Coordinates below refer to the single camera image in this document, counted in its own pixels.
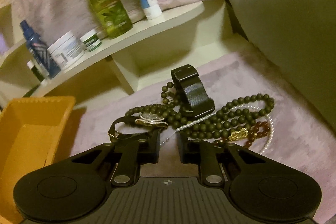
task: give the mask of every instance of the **silver rivet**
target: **silver rivet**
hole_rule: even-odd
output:
[[[206,177],[206,181],[209,183],[220,183],[222,178],[218,175],[210,175]]]
[[[129,176],[126,176],[126,175],[118,175],[114,178],[114,181],[116,183],[126,183],[130,181],[130,178]]]

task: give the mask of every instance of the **orange plastic bin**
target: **orange plastic bin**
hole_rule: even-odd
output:
[[[13,188],[25,174],[53,163],[74,97],[21,98],[0,115],[0,224],[22,217]]]

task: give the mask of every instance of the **white pearl strand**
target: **white pearl strand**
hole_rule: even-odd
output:
[[[237,110],[237,109],[240,109],[240,108],[253,109],[254,111],[259,111],[259,110],[261,110],[260,107],[256,107],[256,106],[251,106],[251,105],[243,104],[243,105],[239,105],[239,106],[235,106],[235,107],[233,107],[232,109],[230,109],[230,111],[234,111],[234,110]],[[192,121],[191,123],[185,124],[184,126],[181,126],[181,127],[177,128],[177,129],[175,130],[175,132],[174,132],[172,135],[170,135],[168,138],[166,138],[164,141],[162,141],[162,142],[160,143],[160,145],[162,146],[162,145],[164,145],[166,142],[168,142],[169,139],[170,139],[175,133],[177,133],[177,132],[179,132],[179,131],[181,131],[181,130],[183,130],[183,129],[192,127],[194,124],[203,122],[203,121],[205,121],[206,119],[212,117],[213,115],[216,115],[216,113],[217,113],[217,112],[213,112],[213,113],[211,113],[211,114],[209,114],[209,115],[206,115],[206,116],[204,116],[204,117],[202,117],[202,118],[200,118],[200,119],[197,119],[197,120],[195,120],[195,121]],[[270,143],[271,143],[271,141],[272,141],[272,139],[273,139],[273,134],[274,134],[274,124],[273,124],[273,120],[272,120],[271,116],[270,116],[269,114],[266,114],[265,117],[266,117],[266,120],[268,121],[268,124],[269,124],[269,127],[270,127],[270,134],[268,135],[268,140],[267,140],[267,142],[265,143],[265,145],[263,146],[263,148],[258,152],[260,155],[262,155],[263,153],[265,153],[266,149],[269,147],[269,145],[270,145]]]

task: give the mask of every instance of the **orange tray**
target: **orange tray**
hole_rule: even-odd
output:
[[[22,221],[13,188],[25,174],[50,165],[74,97],[21,98],[10,101],[0,115],[0,224]]]

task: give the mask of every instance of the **pink surface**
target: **pink surface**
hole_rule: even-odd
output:
[[[264,154],[273,160],[305,172],[321,186],[323,198],[315,221],[324,223],[336,214],[336,139],[317,110],[287,83],[277,68],[257,50],[225,55],[197,68],[208,95],[216,108],[238,97],[268,93],[276,105],[271,112],[275,133]],[[133,95],[84,114],[72,149],[72,155],[104,142],[111,123],[131,107],[160,102],[164,82],[151,85]],[[169,128],[161,140],[170,136]],[[252,150],[262,146],[254,143]],[[194,165],[182,165],[175,138],[161,147],[159,163],[144,165],[142,176],[195,176]]]

